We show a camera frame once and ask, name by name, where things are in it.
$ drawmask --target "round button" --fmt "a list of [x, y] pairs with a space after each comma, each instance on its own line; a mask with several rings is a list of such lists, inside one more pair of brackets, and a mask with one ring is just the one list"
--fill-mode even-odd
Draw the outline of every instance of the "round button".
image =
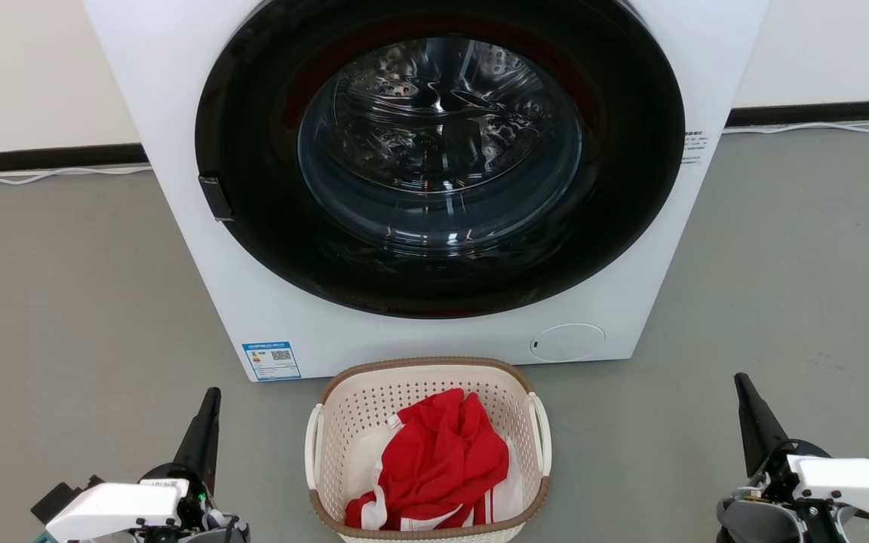
[[606, 343], [606, 333], [592, 324], [560, 324], [535, 336], [529, 346], [538, 360], [570, 362], [584, 360]]

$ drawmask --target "white plastic basket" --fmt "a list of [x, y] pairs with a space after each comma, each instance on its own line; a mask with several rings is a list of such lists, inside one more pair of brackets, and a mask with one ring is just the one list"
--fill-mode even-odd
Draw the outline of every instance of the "white plastic basket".
[[[351, 499], [371, 489], [371, 472], [393, 430], [385, 420], [432, 394], [477, 392], [496, 432], [514, 443], [524, 512], [501, 523], [430, 532], [383, 532], [345, 526]], [[542, 400], [524, 375], [490, 358], [404, 358], [353, 367], [327, 385], [311, 412], [304, 449], [307, 486], [317, 515], [342, 539], [359, 543], [503, 543], [542, 507], [551, 471], [551, 431]]]

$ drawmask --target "front-loading washing machine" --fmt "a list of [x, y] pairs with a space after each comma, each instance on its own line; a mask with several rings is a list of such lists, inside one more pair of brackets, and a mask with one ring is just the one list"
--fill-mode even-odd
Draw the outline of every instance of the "front-loading washing machine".
[[627, 358], [769, 0], [86, 0], [252, 381]]

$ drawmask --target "washing machine door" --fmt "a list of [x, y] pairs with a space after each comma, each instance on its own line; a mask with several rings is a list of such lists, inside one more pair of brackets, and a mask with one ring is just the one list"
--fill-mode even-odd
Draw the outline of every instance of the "washing machine door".
[[273, 0], [196, 127], [214, 216], [281, 278], [384, 315], [517, 308], [585, 281], [672, 189], [683, 102], [613, 0]]

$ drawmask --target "clothes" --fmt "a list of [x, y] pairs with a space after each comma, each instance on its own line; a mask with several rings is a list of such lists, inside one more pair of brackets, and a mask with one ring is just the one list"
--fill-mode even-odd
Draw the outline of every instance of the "clothes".
[[373, 472], [373, 491], [349, 502], [348, 526], [461, 528], [520, 514], [514, 446], [498, 437], [478, 395], [441, 392], [388, 423], [398, 432]]

